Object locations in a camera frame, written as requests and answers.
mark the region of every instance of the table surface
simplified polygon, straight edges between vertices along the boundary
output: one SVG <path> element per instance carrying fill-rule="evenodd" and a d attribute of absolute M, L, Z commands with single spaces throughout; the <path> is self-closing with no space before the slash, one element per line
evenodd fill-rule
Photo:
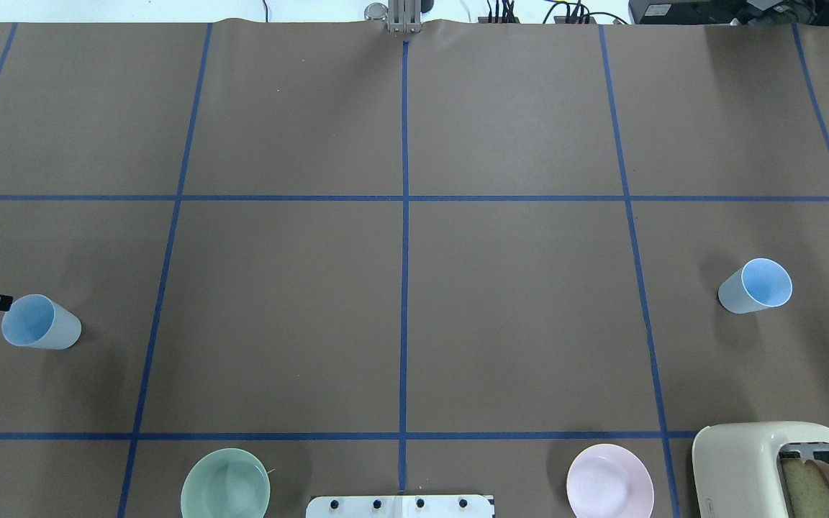
<path fill-rule="evenodd" d="M 728 314 L 753 257 L 792 301 Z M 624 445 L 697 516 L 701 427 L 829 426 L 829 30 L 0 24 L 0 516 L 478 492 L 570 516 Z"/>

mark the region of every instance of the pink bowl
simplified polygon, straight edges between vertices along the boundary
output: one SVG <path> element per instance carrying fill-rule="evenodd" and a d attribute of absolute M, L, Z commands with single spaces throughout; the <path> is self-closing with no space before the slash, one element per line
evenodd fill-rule
<path fill-rule="evenodd" d="M 621 446 L 583 450 L 568 469 L 565 487 L 578 518 L 649 518 L 654 509 L 648 469 Z"/>

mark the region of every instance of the green bowl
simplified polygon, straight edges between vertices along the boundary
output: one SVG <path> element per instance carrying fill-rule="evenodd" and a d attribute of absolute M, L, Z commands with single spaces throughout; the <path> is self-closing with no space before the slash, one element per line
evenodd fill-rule
<path fill-rule="evenodd" d="M 262 518 L 271 499 L 264 465 L 237 448 L 216 450 L 195 463 L 181 488 L 184 518 Z"/>

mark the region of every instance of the bread slice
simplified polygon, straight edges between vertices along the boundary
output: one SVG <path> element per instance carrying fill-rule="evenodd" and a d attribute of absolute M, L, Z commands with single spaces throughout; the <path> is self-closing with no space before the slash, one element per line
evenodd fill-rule
<path fill-rule="evenodd" d="M 812 459 L 782 459 L 794 518 L 829 518 L 829 463 Z"/>

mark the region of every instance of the wire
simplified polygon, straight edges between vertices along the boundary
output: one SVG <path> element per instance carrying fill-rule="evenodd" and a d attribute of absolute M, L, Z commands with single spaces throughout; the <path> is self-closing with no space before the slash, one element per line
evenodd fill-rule
<path fill-rule="evenodd" d="M 460 6 L 463 7 L 463 10 L 465 10 L 466 16 L 469 17 L 469 23 L 471 23 L 471 10 L 469 10 L 469 6 L 466 6 L 466 1 L 460 0 Z"/>
<path fill-rule="evenodd" d="M 571 10 L 571 4 L 567 2 L 553 2 L 552 6 L 549 7 L 549 12 L 545 13 L 545 17 L 543 19 L 543 23 L 549 21 L 549 16 L 552 14 L 552 11 L 556 10 L 557 6 L 565 6 L 565 16 L 568 16 L 569 11 Z"/>
<path fill-rule="evenodd" d="M 565 18 L 566 18 L 565 23 L 568 23 L 568 21 L 570 19 L 579 19 L 578 18 L 579 11 L 580 11 L 580 17 L 585 17 L 586 16 L 585 13 L 590 11 L 590 9 L 586 8 L 585 4 L 582 4 L 580 2 L 578 2 L 576 4 L 571 3 L 571 2 L 561 2 L 561 1 L 553 2 L 552 6 L 549 7 L 549 12 L 545 13 L 543 23 L 546 23 L 547 21 L 549 21 L 550 14 L 552 14 L 552 11 L 556 10 L 557 6 L 565 6 Z M 575 6 L 575 12 L 574 13 L 571 12 L 571 6 Z"/>
<path fill-rule="evenodd" d="M 613 13 L 604 13 L 602 11 L 597 11 L 596 13 L 586 14 L 586 17 L 588 17 L 588 20 L 590 20 L 590 17 L 594 16 L 595 14 L 606 14 L 606 16 L 608 16 L 608 17 L 614 17 L 615 19 L 618 19 L 619 23 L 621 23 L 622 25 L 628 25 L 628 23 L 626 23 L 626 21 L 624 19 L 621 19 L 621 17 L 618 17 L 618 16 L 616 16 L 616 14 L 613 14 Z"/>

